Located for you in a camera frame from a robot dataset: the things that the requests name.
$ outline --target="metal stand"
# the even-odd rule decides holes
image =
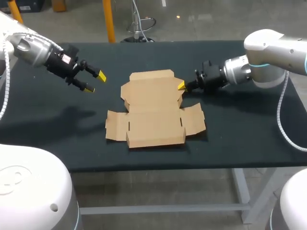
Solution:
[[[143,32],[149,30],[156,24],[154,18],[144,18],[141,19],[141,27]],[[141,28],[138,19],[138,13],[132,2],[132,23],[128,26],[127,31],[133,33],[133,37],[128,37],[122,40],[121,42],[146,42],[146,39],[143,36],[140,36]],[[149,42],[154,42],[151,38],[147,38]]]
[[[244,224],[254,223],[273,192],[285,182],[286,168],[268,168],[262,176],[255,193],[250,197],[243,169],[233,169],[233,177],[239,204],[196,204],[196,205],[157,205],[123,207],[84,207],[82,215],[123,214],[123,213],[162,213],[162,212],[210,212],[242,210]]]

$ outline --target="table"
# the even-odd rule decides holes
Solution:
[[[244,54],[242,41],[74,45],[80,48],[80,58],[104,71],[107,84],[82,72],[78,78],[96,86],[94,94],[83,93],[44,68],[18,62],[0,143],[48,150],[70,172],[233,168],[240,199],[240,204],[229,205],[82,208],[82,214],[243,210],[243,222],[252,223],[280,186],[282,167],[307,165],[307,154],[287,144],[277,127],[282,86],[263,90],[252,82],[228,86],[213,96],[186,94],[182,106],[200,102],[207,131],[188,138],[183,146],[128,149],[125,142],[105,140],[107,110],[125,111],[120,86],[132,72],[172,69],[176,77],[190,81],[203,61],[222,63]],[[290,81],[281,119],[290,139],[303,147],[307,147],[306,115]],[[242,171],[249,167],[270,167],[251,199]]]

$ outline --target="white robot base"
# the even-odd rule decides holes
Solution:
[[[0,144],[0,229],[83,230],[70,174],[42,149]]]

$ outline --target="cardboard flap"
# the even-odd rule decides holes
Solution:
[[[128,113],[107,112],[106,139],[124,141],[128,129]]]
[[[130,75],[130,81],[145,80],[145,79],[158,79],[158,78],[171,78],[174,77],[174,72],[170,69],[137,72]]]
[[[182,126],[186,128],[186,134],[195,135],[206,130],[205,116],[201,110],[201,104],[180,109]]]
[[[183,91],[179,91],[177,87],[181,82],[182,80],[174,77],[130,81],[121,87],[121,98],[126,107],[129,104],[129,112],[133,108],[138,111],[138,107],[143,112],[171,105],[179,108]]]
[[[127,142],[130,148],[171,145],[185,142],[180,111],[130,113]]]

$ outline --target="metal table frame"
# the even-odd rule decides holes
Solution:
[[[285,183],[287,168],[268,168],[253,195],[249,196],[243,169],[232,169],[236,184],[238,204],[198,204],[198,205],[157,205],[123,207],[83,207],[82,215],[123,214],[123,213],[162,213],[162,212],[207,212],[207,211],[242,211],[244,224],[254,223],[268,199]]]

